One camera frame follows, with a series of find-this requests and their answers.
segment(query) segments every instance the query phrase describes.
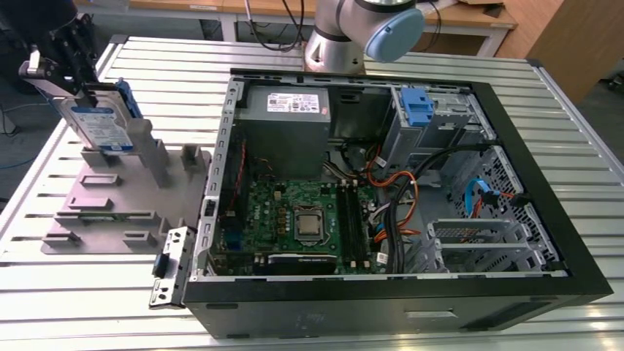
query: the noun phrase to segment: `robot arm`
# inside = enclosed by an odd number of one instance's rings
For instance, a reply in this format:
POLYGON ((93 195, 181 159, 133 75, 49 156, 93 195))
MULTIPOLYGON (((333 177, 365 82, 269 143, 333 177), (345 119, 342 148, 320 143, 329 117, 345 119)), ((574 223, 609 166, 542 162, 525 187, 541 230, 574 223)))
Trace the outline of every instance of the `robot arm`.
POLYGON ((324 0, 305 49, 306 66, 314 72, 356 73, 364 53, 378 62, 397 60, 422 30, 416 0, 324 0))
POLYGON ((30 51, 20 77, 52 96, 94 107, 86 89, 97 83, 89 17, 78 16, 70 0, 0 1, 0 17, 30 51))

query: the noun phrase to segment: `slotted aluminum table surface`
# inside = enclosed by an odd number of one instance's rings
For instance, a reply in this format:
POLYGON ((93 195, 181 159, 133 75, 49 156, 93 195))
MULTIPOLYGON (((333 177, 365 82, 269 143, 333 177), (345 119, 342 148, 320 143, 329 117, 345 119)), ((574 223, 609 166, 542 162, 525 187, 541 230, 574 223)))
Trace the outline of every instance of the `slotted aluminum table surface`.
MULTIPOLYGON (((301 65, 297 50, 129 37, 108 45, 97 68, 102 81, 129 82, 156 138, 212 151, 229 68, 301 65)), ((188 310, 148 310, 153 255, 40 252, 82 165, 81 144, 60 122, 0 216, 0 350, 624 350, 622 166, 548 74, 521 60, 426 54, 365 68, 369 75, 492 84, 614 294, 494 333, 216 341, 188 310)))

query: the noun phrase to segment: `blue drive bay latch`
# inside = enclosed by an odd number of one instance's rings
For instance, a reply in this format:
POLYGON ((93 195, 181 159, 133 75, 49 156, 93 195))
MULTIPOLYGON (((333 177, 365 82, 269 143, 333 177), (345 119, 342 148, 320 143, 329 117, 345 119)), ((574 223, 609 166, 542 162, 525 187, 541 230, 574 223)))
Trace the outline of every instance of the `blue drive bay latch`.
POLYGON ((417 88, 401 89, 401 101, 408 114, 408 123, 412 127, 424 127, 433 117, 434 102, 426 92, 417 88))

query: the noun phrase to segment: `floor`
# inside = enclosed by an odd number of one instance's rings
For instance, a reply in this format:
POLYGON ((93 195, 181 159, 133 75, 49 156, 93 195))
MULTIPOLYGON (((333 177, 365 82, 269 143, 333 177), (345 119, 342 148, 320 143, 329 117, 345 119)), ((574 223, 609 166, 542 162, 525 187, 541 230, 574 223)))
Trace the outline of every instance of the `floor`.
MULTIPOLYGON (((96 15, 93 22, 100 50, 104 49, 108 37, 118 33, 174 39, 218 39, 220 37, 220 30, 212 21, 198 23, 196 20, 154 20, 153 18, 96 15)), ((278 32, 281 27, 270 30, 278 32)), ((273 35, 272 31, 266 31, 266 36, 273 35)), ((240 33, 241 36, 246 35, 244 30, 240 33)), ((288 29, 282 34, 278 41, 286 42, 292 40, 289 37, 294 36, 294 31, 290 33, 288 29)), ((0 103, 5 110, 24 104, 41 104, 44 102, 45 100, 38 95, 18 94, 0 79, 0 103)), ((614 155, 624 162, 624 139, 621 137, 624 131, 624 93, 606 90, 605 84, 598 83, 577 107, 614 155)), ((20 127, 21 132, 14 137, 0 135, 0 198, 9 198, 13 194, 30 163, 8 169, 2 168, 26 161, 37 155, 60 120, 48 105, 22 107, 6 113, 6 116, 20 127)))

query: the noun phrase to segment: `motherboard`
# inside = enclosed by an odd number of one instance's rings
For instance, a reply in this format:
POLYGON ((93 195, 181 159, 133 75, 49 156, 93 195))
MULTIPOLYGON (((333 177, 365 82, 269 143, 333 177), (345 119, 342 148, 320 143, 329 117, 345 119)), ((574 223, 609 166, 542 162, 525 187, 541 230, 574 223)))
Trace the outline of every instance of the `motherboard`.
POLYGON ((220 274, 377 273, 365 224, 374 191, 352 183, 253 182, 244 226, 224 230, 213 256, 220 274))

